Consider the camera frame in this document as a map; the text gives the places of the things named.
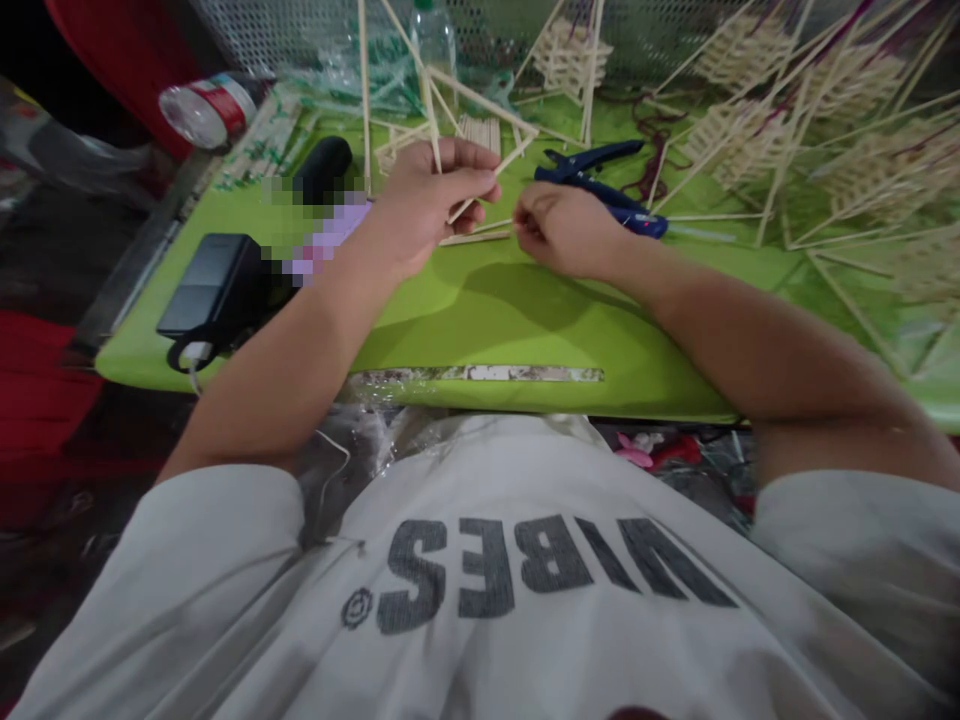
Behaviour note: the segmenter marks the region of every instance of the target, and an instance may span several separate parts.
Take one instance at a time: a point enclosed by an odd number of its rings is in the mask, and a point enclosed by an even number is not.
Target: black charger
[[[303,204],[334,202],[337,179],[352,161],[350,145],[343,138],[320,140],[293,176],[293,188],[302,195]],[[205,235],[157,325],[160,335],[174,341],[167,364],[182,373],[205,368],[277,309],[269,305],[276,284],[270,263],[263,260],[262,249],[249,235]],[[180,356],[192,343],[207,343],[210,348],[195,358],[192,368],[185,368]]]

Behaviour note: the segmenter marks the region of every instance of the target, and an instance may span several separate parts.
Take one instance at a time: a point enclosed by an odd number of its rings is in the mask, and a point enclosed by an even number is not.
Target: white cable
[[[197,363],[198,360],[194,360],[190,363],[190,385],[193,387],[193,391],[197,394],[197,397],[203,395],[203,392],[200,390],[200,376],[197,375]]]
[[[327,476],[327,479],[323,481],[323,485],[322,485],[321,488],[320,488],[320,500],[317,502],[317,519],[319,520],[321,514],[323,513],[323,501],[326,499],[326,496],[327,496],[327,486],[330,484],[330,481],[331,481],[331,480],[333,480],[337,475],[339,475],[341,472],[343,472],[343,469],[344,469],[344,468],[347,466],[347,464],[350,462],[350,458],[351,458],[352,456],[350,455],[350,451],[349,451],[349,450],[347,450],[343,445],[341,445],[340,443],[336,442],[335,440],[332,440],[332,439],[330,438],[330,436],[327,435],[327,434],[326,434],[325,432],[323,432],[322,430],[315,430],[314,432],[316,432],[317,435],[319,435],[320,437],[322,437],[322,438],[323,438],[324,440],[326,440],[328,443],[330,443],[331,445],[333,445],[337,450],[339,450],[340,452],[343,453],[343,463],[341,463],[340,467],[338,467],[335,472],[332,472],[332,473],[330,473],[330,475]],[[352,540],[352,538],[343,538],[343,539],[344,539],[344,540]],[[361,547],[363,546],[363,541],[362,541],[362,540],[357,540],[356,542],[360,543]]]

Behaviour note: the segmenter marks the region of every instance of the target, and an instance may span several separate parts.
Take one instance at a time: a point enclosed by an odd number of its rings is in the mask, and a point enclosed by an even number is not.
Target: red object
[[[667,460],[675,457],[691,465],[698,465],[703,460],[703,456],[700,454],[700,446],[689,435],[681,435],[676,442],[662,450],[657,450],[651,457],[653,458],[653,465],[650,467],[650,472],[655,472]]]
[[[45,0],[53,22],[77,57],[174,158],[190,143],[170,127],[157,98],[171,85],[200,76],[163,0]]]

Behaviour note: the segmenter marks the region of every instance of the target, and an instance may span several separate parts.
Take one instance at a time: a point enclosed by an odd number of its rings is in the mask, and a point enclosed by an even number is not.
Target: person
[[[390,296],[496,202],[499,158],[407,148],[363,223],[223,367],[24,718],[920,718],[951,709],[960,460],[802,310],[535,183],[520,247],[642,305],[747,418],[752,542],[575,422],[449,418],[338,535],[298,452]]]

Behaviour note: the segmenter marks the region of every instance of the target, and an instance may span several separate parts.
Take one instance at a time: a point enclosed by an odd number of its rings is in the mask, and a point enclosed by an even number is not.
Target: stick structure
[[[554,19],[560,13],[560,10],[563,8],[563,4],[565,2],[566,0],[557,0],[557,4],[553,6],[553,10],[551,10],[550,14],[547,16],[547,21],[543,24],[543,27],[540,28],[540,34],[537,35],[537,39],[533,41],[532,45],[530,45],[530,52],[527,53],[527,57],[524,59],[524,61],[520,63],[520,69],[517,70],[516,74],[514,75],[515,78],[519,79],[520,76],[523,75],[524,69],[530,63],[531,58],[533,58],[533,51],[536,49],[537,44],[543,38],[544,33],[547,32],[547,28],[550,27]]]

